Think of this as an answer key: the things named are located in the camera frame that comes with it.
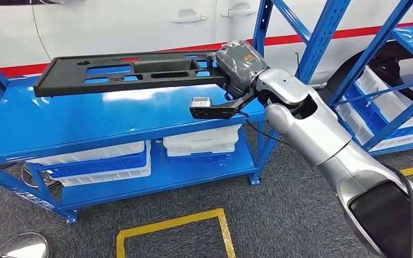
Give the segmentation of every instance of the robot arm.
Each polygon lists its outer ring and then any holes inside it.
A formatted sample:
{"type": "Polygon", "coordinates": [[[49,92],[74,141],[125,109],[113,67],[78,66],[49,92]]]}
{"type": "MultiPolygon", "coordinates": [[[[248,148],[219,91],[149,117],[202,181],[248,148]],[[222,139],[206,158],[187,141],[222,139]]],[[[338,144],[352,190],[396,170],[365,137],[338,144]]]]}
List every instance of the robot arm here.
{"type": "Polygon", "coordinates": [[[193,117],[229,118],[258,98],[271,128],[327,180],[357,237],[376,254],[410,257],[411,213],[405,185],[351,140],[317,92],[284,70],[268,68],[245,41],[224,45],[213,59],[230,76],[231,83],[223,88],[235,100],[211,106],[194,98],[193,117]]]}

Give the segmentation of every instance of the white storage crate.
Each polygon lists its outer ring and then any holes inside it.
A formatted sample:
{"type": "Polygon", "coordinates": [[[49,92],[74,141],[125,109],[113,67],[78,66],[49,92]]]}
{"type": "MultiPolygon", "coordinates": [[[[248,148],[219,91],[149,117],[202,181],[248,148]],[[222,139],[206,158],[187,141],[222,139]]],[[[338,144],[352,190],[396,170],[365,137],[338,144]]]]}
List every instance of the white storage crate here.
{"type": "MultiPolygon", "coordinates": [[[[384,83],[368,66],[365,67],[364,73],[357,80],[357,86],[365,94],[389,89],[389,86],[384,83]]],[[[381,94],[376,97],[373,102],[379,108],[381,114],[387,119],[387,121],[392,121],[395,119],[401,112],[412,104],[410,99],[406,98],[406,96],[397,91],[381,94]]],[[[413,117],[402,124],[399,128],[409,126],[413,126],[413,117]]]]}
{"type": "Polygon", "coordinates": [[[235,143],[238,141],[238,129],[240,127],[241,125],[232,125],[164,137],[163,145],[167,148],[169,157],[204,152],[233,152],[235,151],[235,143]]]}
{"type": "MultiPolygon", "coordinates": [[[[365,144],[369,139],[371,139],[371,137],[374,136],[373,132],[368,128],[365,121],[352,107],[351,104],[341,104],[336,106],[335,109],[338,112],[338,114],[342,117],[344,122],[346,122],[347,125],[354,132],[354,136],[360,142],[360,144],[365,144]]],[[[370,151],[378,151],[380,149],[387,149],[411,143],[413,143],[413,134],[382,140],[370,151]]]]}
{"type": "Polygon", "coordinates": [[[124,180],[130,178],[144,177],[151,174],[151,141],[146,141],[146,165],[141,168],[130,168],[114,171],[105,171],[77,176],[66,176],[52,178],[62,183],[64,187],[74,185],[102,183],[114,180],[124,180]]]}
{"type": "Polygon", "coordinates": [[[131,142],[129,144],[114,145],[98,149],[89,149],[82,152],[73,152],[50,157],[41,157],[39,159],[26,160],[29,163],[39,163],[42,165],[55,165],[62,163],[71,163],[77,161],[88,161],[106,159],[109,157],[118,157],[142,152],[145,149],[145,142],[131,142]]]}

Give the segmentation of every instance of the blue shelving rack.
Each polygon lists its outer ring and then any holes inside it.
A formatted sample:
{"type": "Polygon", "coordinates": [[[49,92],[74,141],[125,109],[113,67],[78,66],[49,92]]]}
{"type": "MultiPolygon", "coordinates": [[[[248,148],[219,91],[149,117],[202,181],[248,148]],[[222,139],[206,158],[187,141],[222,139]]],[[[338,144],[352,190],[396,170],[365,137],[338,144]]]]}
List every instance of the blue shelving rack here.
{"type": "MultiPolygon", "coordinates": [[[[379,32],[376,34],[370,45],[365,49],[359,60],[356,62],[352,70],[347,74],[341,85],[338,87],[336,92],[333,94],[329,101],[329,106],[336,112],[335,107],[345,103],[351,103],[352,105],[357,105],[357,102],[365,101],[370,103],[369,110],[374,108],[377,115],[381,115],[378,111],[378,108],[374,106],[373,99],[374,96],[378,96],[387,92],[401,90],[409,87],[413,87],[413,82],[406,83],[404,85],[400,85],[398,87],[391,87],[386,90],[377,91],[371,94],[360,94],[360,96],[348,97],[352,91],[354,91],[354,87],[357,87],[355,84],[356,79],[359,77],[360,73],[363,71],[364,67],[373,55],[383,46],[383,44],[390,39],[396,40],[400,43],[403,47],[405,47],[410,53],[413,54],[413,27],[408,28],[397,28],[395,26],[404,16],[404,14],[409,10],[412,6],[413,0],[401,0],[399,4],[396,6],[395,10],[390,14],[384,25],[380,28],[379,32]]],[[[411,144],[404,144],[400,146],[379,149],[371,151],[371,149],[376,146],[380,141],[386,139],[392,139],[395,137],[411,135],[413,134],[413,126],[406,127],[406,128],[399,128],[404,122],[410,119],[413,116],[413,103],[404,110],[401,114],[399,114],[395,119],[389,122],[385,122],[385,124],[379,127],[378,130],[374,131],[374,136],[369,139],[365,144],[361,145],[357,139],[354,140],[362,146],[362,148],[372,155],[380,155],[385,153],[392,153],[398,151],[404,151],[407,149],[413,149],[413,143],[411,144]]],[[[346,122],[340,117],[338,114],[339,121],[343,124],[343,126],[348,129],[348,131],[354,135],[351,128],[346,124],[346,122]]]]}
{"type": "Polygon", "coordinates": [[[295,76],[308,84],[350,1],[328,0],[311,33],[283,0],[261,0],[252,45],[264,56],[265,35],[274,5],[307,45],[295,76]]]}
{"type": "MultiPolygon", "coordinates": [[[[59,214],[67,223],[76,222],[76,210],[82,207],[227,177],[246,175],[251,184],[259,184],[277,144],[275,139],[259,137],[258,153],[254,156],[240,129],[234,157],[228,162],[174,166],[158,138],[245,123],[242,115],[227,120],[192,118],[186,103],[196,96],[220,101],[224,99],[220,87],[179,87],[155,90],[149,95],[123,91],[36,98],[32,88],[36,80],[37,76],[7,79],[0,73],[0,164],[152,141],[150,176],[64,187],[59,200],[53,198],[35,164],[28,163],[27,167],[38,189],[0,169],[0,186],[59,214]]],[[[249,121],[264,124],[264,110],[257,100],[249,103],[244,112],[249,121]]],[[[279,137],[275,132],[270,135],[279,137]]]]}

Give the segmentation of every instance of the plastic wrap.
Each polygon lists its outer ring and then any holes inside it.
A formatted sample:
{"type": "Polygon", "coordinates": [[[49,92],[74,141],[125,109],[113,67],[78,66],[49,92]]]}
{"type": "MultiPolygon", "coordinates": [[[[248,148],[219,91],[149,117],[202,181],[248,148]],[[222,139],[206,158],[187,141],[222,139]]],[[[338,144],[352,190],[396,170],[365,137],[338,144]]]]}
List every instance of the plastic wrap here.
{"type": "Polygon", "coordinates": [[[213,60],[230,76],[230,84],[224,86],[233,99],[249,92],[254,79],[268,69],[264,58],[245,40],[235,40],[224,44],[213,52],[213,60]]]}

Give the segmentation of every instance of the blue storage crate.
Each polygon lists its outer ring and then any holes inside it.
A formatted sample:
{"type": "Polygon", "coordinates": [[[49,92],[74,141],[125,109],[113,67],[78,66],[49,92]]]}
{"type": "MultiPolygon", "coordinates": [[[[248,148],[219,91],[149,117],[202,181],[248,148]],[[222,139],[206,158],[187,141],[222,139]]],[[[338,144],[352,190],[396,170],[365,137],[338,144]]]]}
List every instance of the blue storage crate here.
{"type": "MultiPolygon", "coordinates": [[[[346,99],[350,99],[355,97],[361,97],[364,95],[365,93],[363,93],[363,91],[354,82],[345,94],[345,97],[346,99]]],[[[368,104],[368,101],[370,101],[370,98],[363,98],[356,101],[351,101],[350,104],[362,117],[368,128],[374,134],[377,134],[377,132],[382,130],[384,126],[386,126],[389,123],[389,121],[387,121],[387,119],[382,115],[378,106],[376,106],[373,102],[371,102],[369,106],[366,106],[368,104]]],[[[413,134],[413,126],[396,129],[393,132],[391,132],[388,136],[386,136],[385,139],[391,139],[410,134],[413,134]]]]}
{"type": "Polygon", "coordinates": [[[111,157],[108,159],[79,161],[54,164],[49,166],[36,164],[35,168],[47,171],[48,173],[50,173],[50,176],[52,178],[78,176],[131,168],[141,168],[146,165],[146,151],[147,146],[145,144],[145,149],[140,153],[111,157]]]}
{"type": "Polygon", "coordinates": [[[232,153],[195,153],[188,156],[168,157],[170,164],[192,164],[192,163],[217,163],[232,159],[232,153]]]}
{"type": "MultiPolygon", "coordinates": [[[[345,94],[347,99],[361,97],[364,95],[365,94],[360,90],[355,82],[345,94]]],[[[369,100],[370,98],[362,98],[356,101],[351,101],[350,103],[357,113],[363,118],[369,129],[374,133],[380,131],[385,125],[388,124],[388,121],[382,116],[381,112],[379,112],[379,108],[373,102],[371,102],[369,106],[366,106],[369,100]]]]}

